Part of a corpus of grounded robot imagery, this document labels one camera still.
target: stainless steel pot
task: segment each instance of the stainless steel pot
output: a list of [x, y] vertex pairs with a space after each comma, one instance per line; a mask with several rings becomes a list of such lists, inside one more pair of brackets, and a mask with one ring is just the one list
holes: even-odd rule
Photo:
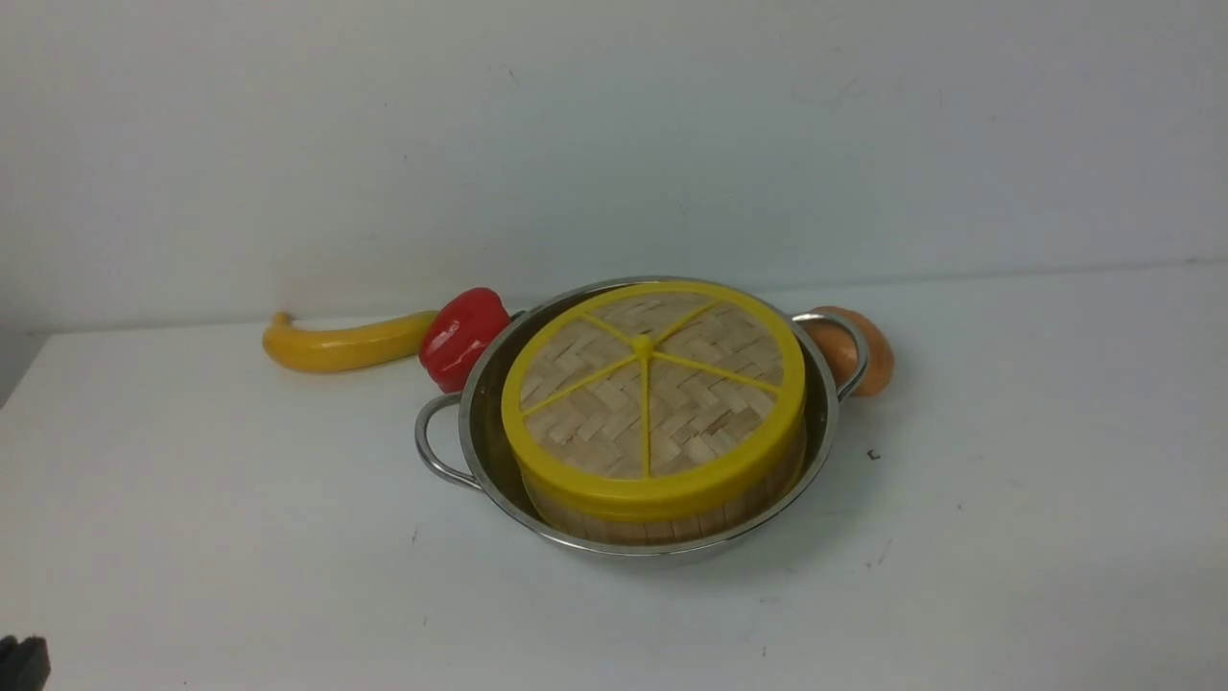
[[[507, 378], [507, 371], [512, 367], [512, 362], [516, 361], [516, 356], [519, 355], [524, 344], [528, 342], [529, 338], [538, 329], [569, 307], [615, 287], [667, 280], [691, 279], [639, 276], [594, 282], [559, 295], [517, 317], [490, 344], [490, 347], [486, 349], [485, 355], [478, 361], [473, 373], [469, 376], [469, 382], [464, 392], [440, 396], [424, 406], [422, 411], [418, 415], [418, 421], [414, 425], [414, 442], [426, 468], [453, 485], [481, 492], [495, 502], [503, 513], [555, 545], [591, 555], [662, 558], [700, 551], [710, 552], [718, 546], [729, 545], [738, 538], [748, 535], [785, 511], [786, 507], [792, 504], [806, 491], [823, 469], [828, 452], [831, 449], [839, 404], [857, 388], [869, 366], [869, 347], [861, 330], [847, 319], [822, 311], [806, 312], [791, 317], [791, 325], [798, 342], [802, 345], [802, 353], [806, 361], [807, 394], [804, 419], [807, 444], [806, 455], [802, 460], [802, 477], [788, 495], [761, 514], [716, 535], [688, 542], [670, 545], [612, 545], [582, 540], [550, 528], [542, 522], [537, 509], [533, 508], [533, 503], [529, 502], [521, 480], [519, 466], [512, 455], [507, 437], [503, 434], [503, 423], [500, 415], [503, 382]], [[833, 382], [831, 371], [828, 368], [822, 353], [819, 353], [814, 340], [798, 325], [798, 323], [807, 320], [830, 320], [846, 330], [853, 339], [857, 349], [857, 367], [852, 378], [839, 388]], [[470, 473], [457, 470], [441, 461], [426, 439], [426, 430], [431, 422], [431, 417], [441, 410], [458, 404], [460, 406], [458, 414], [460, 450], [464, 454]]]

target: yellow plastic rim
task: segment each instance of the yellow plastic rim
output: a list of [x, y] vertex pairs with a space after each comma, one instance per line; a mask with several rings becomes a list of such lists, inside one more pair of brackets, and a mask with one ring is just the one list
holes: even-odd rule
[[[776, 341], [776, 347], [780, 350], [782, 378], [780, 387], [758, 382], [753, 383], [753, 385], [771, 390], [776, 395], [776, 405], [759, 430], [733, 452], [686, 473], [666, 477], [613, 480], [588, 475], [564, 464], [538, 446], [524, 423], [526, 414], [521, 410], [519, 394], [534, 357], [542, 350], [543, 345], [575, 319], [596, 322], [598, 325], [604, 324], [604, 322], [589, 314], [591, 309], [626, 297], [657, 292], [695, 292], [705, 295], [711, 297], [707, 306], [728, 302], [740, 307], [758, 319]], [[658, 335], [656, 342], [672, 335], [674, 330], [689, 323], [701, 311], [702, 308], [685, 314], [683, 319], [679, 319], [678, 323]], [[696, 367], [698, 369], [713, 372], [733, 382], [748, 384], [745, 378], [734, 373], [727, 373], [704, 363], [693, 363], [664, 353], [656, 353], [653, 349], [656, 342], [652, 342], [646, 350], [642, 339], [628, 336], [621, 331], [616, 331], [616, 335], [630, 345], [632, 358], [639, 361], [641, 368], [643, 368], [641, 379], [645, 393], [651, 387], [647, 378], [647, 365], [651, 360]], [[620, 367], [625, 367], [631, 362], [634, 361], [625, 360]], [[534, 488], [564, 507], [596, 519], [624, 523], [677, 520], [709, 512], [740, 497], [783, 459], [801, 426], [801, 415], [806, 399], [804, 372], [801, 345], [798, 345], [788, 323], [775, 309], [759, 299], [736, 290], [707, 282], [666, 281], [630, 285], [603, 292], [571, 307], [529, 339], [512, 365], [503, 385], [501, 403], [503, 427], [512, 452], [521, 464], [521, 470], [526, 474], [526, 481], [532, 482]], [[569, 388], [561, 395], [566, 395], [578, 388]], [[646, 409], [647, 401], [641, 400], [640, 425], [641, 430], [645, 431], [645, 438], [648, 437], [650, 432], [650, 419]], [[647, 454], [647, 442], [645, 444], [643, 459], [647, 466], [650, 455]]]

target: metal pot handle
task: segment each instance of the metal pot handle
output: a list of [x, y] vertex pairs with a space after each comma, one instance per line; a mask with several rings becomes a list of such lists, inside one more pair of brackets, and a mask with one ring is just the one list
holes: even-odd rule
[[857, 367], [852, 371], [852, 377], [849, 382], [841, 384], [836, 389], [836, 401], [844, 401], [850, 394], [856, 392], [857, 385], [861, 384], [863, 377], [866, 377], [866, 371], [869, 369], [869, 342], [866, 340], [866, 334], [861, 331], [860, 328], [853, 325], [853, 323], [840, 314], [834, 314], [831, 312], [825, 312], [823, 309], [810, 309], [809, 312], [802, 312], [799, 314], [793, 314], [793, 320], [797, 323], [806, 323], [808, 320], [829, 320], [852, 338], [853, 349], [857, 351]]
[[472, 475], [460, 473], [441, 461], [440, 458], [435, 455], [435, 450], [431, 449], [430, 441], [426, 439], [426, 428], [431, 425], [431, 419], [435, 417], [435, 414], [447, 409], [448, 406], [456, 406], [458, 404], [460, 404], [459, 394], [445, 394], [443, 396], [440, 396], [438, 399], [435, 399], [430, 404], [422, 406], [422, 411], [418, 414], [418, 420], [414, 421], [414, 446], [418, 447], [418, 455], [421, 457], [426, 468], [431, 469], [431, 473], [452, 485], [467, 487], [474, 492], [481, 492], [481, 486], [478, 485], [478, 481], [474, 480]]

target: woven bamboo lid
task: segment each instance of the woven bamboo lid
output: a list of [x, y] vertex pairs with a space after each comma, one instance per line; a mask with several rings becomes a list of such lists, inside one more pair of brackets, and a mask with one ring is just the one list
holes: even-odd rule
[[796, 433], [803, 377], [792, 330], [758, 299], [640, 284], [529, 340], [505, 384], [503, 425], [527, 480], [553, 500], [610, 520], [668, 520], [771, 470]]

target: yellow spoke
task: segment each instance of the yellow spoke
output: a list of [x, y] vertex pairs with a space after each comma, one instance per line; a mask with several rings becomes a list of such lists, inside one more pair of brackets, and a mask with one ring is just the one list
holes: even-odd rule
[[618, 338], [623, 342], [626, 342], [628, 345], [631, 344], [631, 339], [628, 338], [626, 335], [623, 335], [621, 330], [619, 330], [619, 329], [614, 328], [613, 325], [610, 325], [609, 323], [607, 323], [607, 322], [604, 322], [604, 320], [594, 317], [593, 314], [589, 314], [588, 312], [583, 312], [583, 313], [580, 314], [580, 318], [582, 318], [586, 322], [588, 322], [588, 323], [591, 323], [591, 324], [600, 328], [602, 330], [604, 330], [605, 333], [609, 333], [614, 338]]
[[643, 464], [643, 477], [652, 477], [652, 439], [648, 426], [648, 362], [650, 357], [640, 358], [640, 454]]
[[521, 412], [521, 415], [524, 416], [524, 417], [529, 417], [530, 415], [540, 411], [542, 409], [549, 406], [550, 404], [554, 404], [559, 399], [562, 399], [564, 396], [567, 396], [567, 395], [570, 395], [570, 394], [572, 394], [575, 392], [578, 392], [578, 390], [583, 389], [585, 387], [588, 387], [589, 384], [597, 382], [598, 379], [602, 379], [603, 377], [609, 377], [614, 371], [616, 371], [619, 368], [624, 368], [624, 367], [626, 367], [626, 366], [629, 366], [629, 365], [631, 365], [634, 362], [635, 362], [635, 356], [628, 356], [628, 357], [623, 358], [621, 361], [618, 361], [614, 365], [605, 366], [604, 368], [602, 368], [602, 369], [594, 372], [593, 374], [591, 374], [591, 376], [581, 379], [580, 382], [577, 382], [577, 383], [575, 383], [572, 385], [565, 387], [564, 389], [560, 389], [559, 392], [555, 392], [554, 394], [546, 396], [539, 404], [529, 406], [528, 409], [523, 410]]
[[768, 384], [766, 382], [759, 382], [758, 379], [750, 379], [749, 377], [740, 376], [736, 372], [729, 372], [721, 368], [715, 368], [709, 365], [696, 363], [695, 361], [688, 361], [686, 358], [679, 358], [678, 356], [670, 356], [668, 353], [653, 353], [653, 358], [666, 363], [673, 363], [675, 366], [682, 366], [684, 368], [698, 369], [700, 372], [706, 372], [709, 374], [715, 374], [716, 377], [728, 379], [729, 382], [737, 382], [738, 384], [745, 384], [747, 387], [754, 387], [755, 389], [763, 389], [764, 392], [770, 392], [772, 394], [780, 395], [780, 388]]
[[678, 330], [682, 329], [682, 326], [690, 323], [691, 319], [715, 307], [717, 302], [720, 302], [720, 299], [709, 299], [707, 302], [704, 302], [699, 307], [695, 307], [694, 309], [686, 312], [685, 314], [683, 314], [680, 319], [666, 326], [666, 329], [662, 330], [661, 334], [652, 340], [652, 344], [659, 345], [666, 338], [669, 338], [670, 335], [678, 333]]

